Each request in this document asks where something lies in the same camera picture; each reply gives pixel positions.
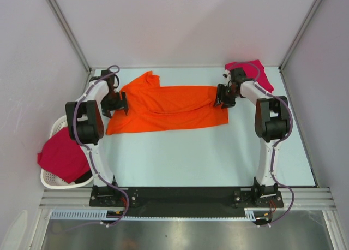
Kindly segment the orange t shirt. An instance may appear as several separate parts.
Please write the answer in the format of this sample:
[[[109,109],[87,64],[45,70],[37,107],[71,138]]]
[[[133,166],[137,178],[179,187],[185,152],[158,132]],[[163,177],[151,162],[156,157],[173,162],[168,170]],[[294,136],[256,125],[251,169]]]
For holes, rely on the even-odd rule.
[[[161,86],[148,71],[121,89],[128,112],[115,111],[106,134],[197,129],[228,124],[228,111],[214,106],[214,86]]]

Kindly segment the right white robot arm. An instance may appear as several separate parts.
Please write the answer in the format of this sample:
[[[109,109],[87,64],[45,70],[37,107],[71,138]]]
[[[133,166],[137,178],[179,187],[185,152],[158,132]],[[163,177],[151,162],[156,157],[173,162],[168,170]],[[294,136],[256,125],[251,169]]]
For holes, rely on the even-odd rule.
[[[236,203],[246,201],[257,207],[264,207],[281,195],[278,188],[277,164],[280,146],[293,129],[293,117],[285,96],[275,96],[258,82],[248,78],[242,67],[224,72],[225,83],[217,85],[214,106],[232,108],[238,97],[246,98],[255,106],[254,128],[260,139],[260,158],[257,174],[247,195],[240,194]]]

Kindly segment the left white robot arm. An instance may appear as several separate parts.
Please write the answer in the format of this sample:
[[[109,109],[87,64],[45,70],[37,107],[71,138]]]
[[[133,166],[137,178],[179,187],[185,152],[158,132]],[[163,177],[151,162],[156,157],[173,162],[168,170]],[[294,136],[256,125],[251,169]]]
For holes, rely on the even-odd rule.
[[[129,111],[126,93],[116,91],[120,85],[119,71],[115,64],[102,70],[100,76],[90,79],[81,97],[65,105],[69,136],[85,154],[92,172],[92,201],[102,199],[108,206],[128,199],[118,187],[101,147],[105,135],[103,116],[111,118],[115,111],[127,115]]]

